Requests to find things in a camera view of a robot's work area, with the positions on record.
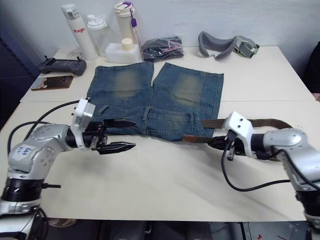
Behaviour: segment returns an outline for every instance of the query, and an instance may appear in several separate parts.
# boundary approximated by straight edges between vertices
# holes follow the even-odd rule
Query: white table
[[[64,59],[72,49],[60,49],[55,55]],[[234,52],[223,60],[200,55],[197,47],[185,47],[185,56],[167,62],[181,67],[224,73],[221,101],[314,101],[285,56],[277,46],[262,46],[252,59],[241,57]],[[157,76],[165,61],[154,64]],[[116,66],[103,57],[87,61],[82,76],[76,76],[70,88],[50,91],[27,91],[21,102],[69,102],[85,98],[97,66]],[[49,73],[46,76],[61,76],[65,73]]]
[[[57,102],[22,102],[0,133],[0,188],[7,172],[6,143],[10,131],[36,120]],[[74,106],[53,112],[45,120],[70,124]],[[276,118],[306,132],[320,150],[320,103],[316,101],[222,102],[219,118],[237,111],[247,118]],[[12,146],[29,128],[19,130]],[[257,128],[259,133],[271,130]],[[223,135],[222,130],[216,135]],[[61,153],[46,179],[61,189],[42,191],[42,207],[49,217],[113,220],[175,221],[298,221],[303,208],[290,183],[253,192],[231,189],[221,172],[222,152],[205,144],[173,143],[152,137],[119,135],[109,141],[136,143],[119,154]],[[287,179],[280,162],[236,156],[227,162],[231,181],[251,187]]]

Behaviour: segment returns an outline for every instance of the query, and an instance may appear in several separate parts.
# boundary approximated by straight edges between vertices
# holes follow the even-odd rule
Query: cable
[[[55,229],[57,229],[57,231],[59,232],[59,235],[63,238],[62,240],[67,240],[64,236],[64,233],[60,230],[61,227],[55,227]]]
[[[81,52],[81,49],[79,47],[69,52],[69,54],[66,56],[66,59],[76,60],[77,57],[79,57],[80,59],[84,57],[84,54]]]
[[[282,184],[282,183],[290,183],[290,180],[277,180],[277,181],[270,181],[270,182],[266,182],[264,184],[261,184],[261,185],[258,185],[258,186],[253,186],[253,187],[250,187],[250,188],[239,188],[239,187],[236,187],[234,186],[229,178],[228,178],[228,175],[227,175],[227,172],[226,172],[226,168],[225,168],[225,158],[226,158],[226,154],[227,154],[227,150],[229,149],[229,144],[227,144],[224,148],[224,151],[223,151],[223,154],[222,154],[222,157],[221,157],[221,168],[222,168],[222,172],[223,172],[223,175],[224,175],[224,178],[226,180],[226,182],[229,184],[229,186],[231,188],[233,188],[234,190],[237,190],[239,192],[250,192],[250,191],[253,191],[253,190],[257,190],[257,189],[261,189],[261,188],[264,188],[264,187],[268,187],[270,185],[274,185],[274,184]]]
[[[14,135],[14,133],[21,127],[23,126],[26,126],[26,125],[30,125],[30,124],[49,124],[50,122],[47,122],[47,121],[28,121],[28,122],[25,122],[25,123],[22,123],[18,126],[16,126],[11,132],[10,132],[10,135],[9,135],[9,138],[8,138],[8,143],[7,143],[7,153],[9,155],[10,151],[11,151],[11,141],[12,141],[12,137]]]
[[[100,232],[101,232],[102,223],[103,223],[103,221],[99,220],[99,225],[98,225],[98,229],[96,231],[95,240],[100,240]]]
[[[49,220],[48,220],[47,214],[41,207],[39,207],[38,211],[43,215],[43,222],[45,223],[45,230],[43,235],[41,236],[41,240],[45,240],[47,238],[48,231],[49,231]]]
[[[284,153],[285,157],[287,158],[288,162],[291,164],[292,168],[294,169],[294,171],[299,175],[299,177],[305,181],[305,183],[309,184],[311,187],[317,189],[320,191],[320,187],[318,187],[317,185],[315,185],[312,181],[310,181],[309,179],[307,179],[307,177],[297,168],[297,166],[294,164],[294,162],[292,161],[292,159],[290,158],[289,154],[287,153],[287,151],[285,151],[284,149],[280,149],[278,150],[273,156],[277,156],[279,153]]]
[[[16,234],[13,236],[14,239],[16,239],[20,233],[23,232],[23,230],[26,228],[26,226],[28,226],[28,224],[30,223],[31,219],[34,217],[34,214],[31,214],[31,217],[30,219],[26,222],[26,224],[24,225],[24,227],[20,230],[20,231],[17,231]]]
[[[58,105],[54,108],[52,108],[51,110],[47,111],[45,114],[43,114],[37,121],[42,121],[42,119],[44,119],[46,116],[48,116],[50,113],[54,112],[55,110],[57,109],[60,109],[62,107],[65,107],[65,106],[68,106],[68,105],[71,105],[71,104],[77,104],[79,102],[79,100],[77,101],[70,101],[70,102],[66,102],[64,104],[61,104],[61,105]],[[31,128],[30,130],[28,131],[28,133],[26,134],[24,140],[27,140],[27,138],[30,137],[30,134],[32,133],[32,131],[36,128],[37,126],[37,123],[35,123]]]

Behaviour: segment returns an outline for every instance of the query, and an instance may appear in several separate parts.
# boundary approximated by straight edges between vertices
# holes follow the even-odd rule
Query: brown belt
[[[266,118],[266,119],[248,119],[254,128],[260,127],[274,127],[276,129],[292,128],[291,125],[285,121],[279,119]],[[201,120],[201,123],[205,129],[222,129],[225,119],[208,119]],[[193,136],[184,135],[182,140],[189,143],[208,143],[212,137],[208,136]]]

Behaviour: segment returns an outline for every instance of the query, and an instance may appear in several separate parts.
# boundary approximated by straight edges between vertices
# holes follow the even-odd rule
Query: white water bottle
[[[134,5],[128,1],[114,5],[114,14],[116,15],[122,37],[124,39],[131,39],[134,44],[136,44],[137,41],[131,26],[131,19],[133,18],[135,11]]]
[[[66,21],[79,44],[83,56],[86,60],[94,60],[98,57],[98,53],[89,37],[86,25],[76,9],[74,4],[66,4],[61,6],[66,17]]]

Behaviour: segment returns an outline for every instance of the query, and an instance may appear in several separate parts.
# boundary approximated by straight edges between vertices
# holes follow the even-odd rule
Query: belt loop
[[[106,110],[106,108],[109,107],[108,105],[103,105],[99,111],[97,111],[97,113],[95,115],[97,116],[101,116],[101,114],[104,112],[104,110]]]
[[[195,123],[194,113],[189,112],[189,124],[194,124],[194,123]]]
[[[150,107],[147,106],[145,108],[145,111],[144,111],[144,114],[143,114],[143,118],[142,118],[142,121],[147,121],[148,120],[148,114],[149,114],[149,111],[150,111]]]

